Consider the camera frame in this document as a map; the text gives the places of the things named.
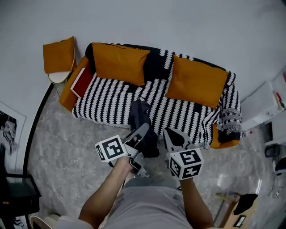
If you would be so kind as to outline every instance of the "gray shorts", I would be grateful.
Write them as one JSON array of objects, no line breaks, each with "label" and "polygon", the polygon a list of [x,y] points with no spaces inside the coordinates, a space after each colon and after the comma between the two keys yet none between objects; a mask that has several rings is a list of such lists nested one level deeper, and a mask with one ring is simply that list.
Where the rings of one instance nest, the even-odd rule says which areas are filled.
[{"label": "gray shorts", "polygon": [[148,177],[138,177],[129,180],[123,187],[144,187],[144,186],[163,186],[168,188],[177,189],[180,183],[173,178],[163,178],[161,176],[156,176],[153,179]]}]

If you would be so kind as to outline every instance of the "orange sofa armrest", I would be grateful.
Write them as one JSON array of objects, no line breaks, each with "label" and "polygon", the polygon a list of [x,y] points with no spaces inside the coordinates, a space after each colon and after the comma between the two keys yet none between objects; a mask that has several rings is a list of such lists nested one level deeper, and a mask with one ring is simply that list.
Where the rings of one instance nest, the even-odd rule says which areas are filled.
[{"label": "orange sofa armrest", "polygon": [[219,142],[219,130],[217,128],[217,124],[213,124],[212,128],[213,128],[213,141],[210,145],[211,148],[214,149],[220,149],[220,148],[228,148],[228,147],[232,147],[232,146],[236,146],[240,141],[239,140],[231,140],[228,142],[224,142],[224,143],[220,143]]},{"label": "orange sofa armrest", "polygon": [[86,56],[84,56],[83,59],[81,59],[79,65],[75,68],[75,70],[71,74],[71,77],[67,81],[63,89],[63,92],[61,93],[61,96],[59,98],[59,103],[70,112],[74,108],[76,101],[78,99],[78,97],[71,91],[71,86],[73,82],[76,80],[76,77],[80,73],[82,68],[89,68],[89,60],[86,58]]}]

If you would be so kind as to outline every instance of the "sofa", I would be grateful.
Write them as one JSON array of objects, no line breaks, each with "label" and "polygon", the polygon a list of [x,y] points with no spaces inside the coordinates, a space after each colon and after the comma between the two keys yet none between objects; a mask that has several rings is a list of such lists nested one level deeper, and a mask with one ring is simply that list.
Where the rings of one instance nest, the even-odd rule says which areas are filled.
[{"label": "sofa", "polygon": [[[152,128],[159,136],[163,135],[166,127],[173,127],[188,134],[192,143],[205,148],[227,148],[239,143],[241,113],[240,99],[234,85],[235,73],[201,59],[168,50],[130,44],[124,46],[150,51],[143,65],[145,85],[136,86],[116,79],[98,77],[91,43],[59,99],[60,104],[72,112],[75,118],[128,128],[130,104],[141,99],[151,105],[148,115]],[[216,109],[165,97],[172,78],[174,55],[227,72]],[[94,76],[84,97],[78,98],[70,87],[82,68],[88,68]]]}]

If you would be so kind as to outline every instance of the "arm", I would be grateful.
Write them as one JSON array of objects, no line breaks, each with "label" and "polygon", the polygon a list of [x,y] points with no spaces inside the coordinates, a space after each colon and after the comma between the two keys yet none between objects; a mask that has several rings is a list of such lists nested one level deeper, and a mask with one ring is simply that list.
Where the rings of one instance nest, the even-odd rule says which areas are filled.
[{"label": "arm", "polygon": [[181,188],[188,222],[194,229],[214,227],[211,213],[202,200],[192,179],[181,180]]},{"label": "arm", "polygon": [[117,159],[103,184],[83,205],[79,219],[97,229],[110,212],[120,187],[131,170],[128,157]]}]

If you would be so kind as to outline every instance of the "black cloth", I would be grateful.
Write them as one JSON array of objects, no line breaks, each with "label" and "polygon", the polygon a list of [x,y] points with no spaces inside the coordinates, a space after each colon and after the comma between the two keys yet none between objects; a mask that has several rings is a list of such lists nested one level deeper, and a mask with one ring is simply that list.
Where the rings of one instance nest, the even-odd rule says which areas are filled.
[{"label": "black cloth", "polygon": [[282,158],[276,165],[275,171],[286,170],[286,157]]},{"label": "black cloth", "polygon": [[136,146],[136,149],[143,153],[144,157],[158,157],[159,150],[157,148],[158,136],[151,129],[151,120],[149,119],[147,112],[151,106],[141,100],[133,101],[130,109],[130,127],[131,130],[135,130],[142,126],[144,123],[148,123],[150,128],[147,131],[145,137]]},{"label": "black cloth", "polygon": [[234,211],[234,215],[237,216],[246,210],[250,209],[253,205],[253,202],[258,197],[257,194],[245,194],[240,197],[240,200],[238,202],[238,205]]}]

